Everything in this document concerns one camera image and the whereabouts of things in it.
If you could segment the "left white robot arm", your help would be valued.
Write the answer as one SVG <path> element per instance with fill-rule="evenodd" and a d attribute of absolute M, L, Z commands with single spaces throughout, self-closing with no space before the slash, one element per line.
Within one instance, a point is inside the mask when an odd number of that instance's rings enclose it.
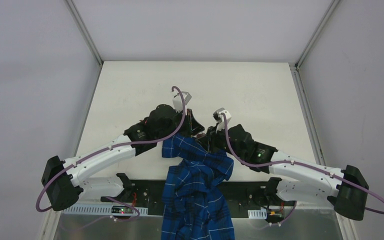
<path fill-rule="evenodd" d="M 57 155 L 49 158 L 42 174 L 43 190 L 36 201 L 36 209 L 39 212 L 62 211 L 87 198 L 115 197 L 120 202 L 127 202 L 132 198 L 133 189 L 125 174 L 108 178 L 93 175 L 155 148 L 158 142 L 172 135 L 192 137 L 204 129 L 190 108 L 176 111 L 167 104 L 160 104 L 149 116 L 96 150 L 64 160 Z M 42 209 L 40 201 L 44 195 L 50 206 Z"/>

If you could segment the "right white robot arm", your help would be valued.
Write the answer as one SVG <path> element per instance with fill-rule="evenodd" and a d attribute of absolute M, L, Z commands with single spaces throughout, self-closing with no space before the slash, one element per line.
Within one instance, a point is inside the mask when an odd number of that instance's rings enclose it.
<path fill-rule="evenodd" d="M 219 151 L 237 155 L 255 172 L 274 174 L 267 182 L 264 200 L 270 205 L 280 201 L 299 201 L 332 206 L 343 217 L 361 221 L 367 203 L 369 185 L 361 171 L 352 165 L 346 168 L 327 167 L 288 155 L 277 148 L 255 141 L 241 124 L 217 131 L 208 128 L 197 142 L 208 152 Z"/>

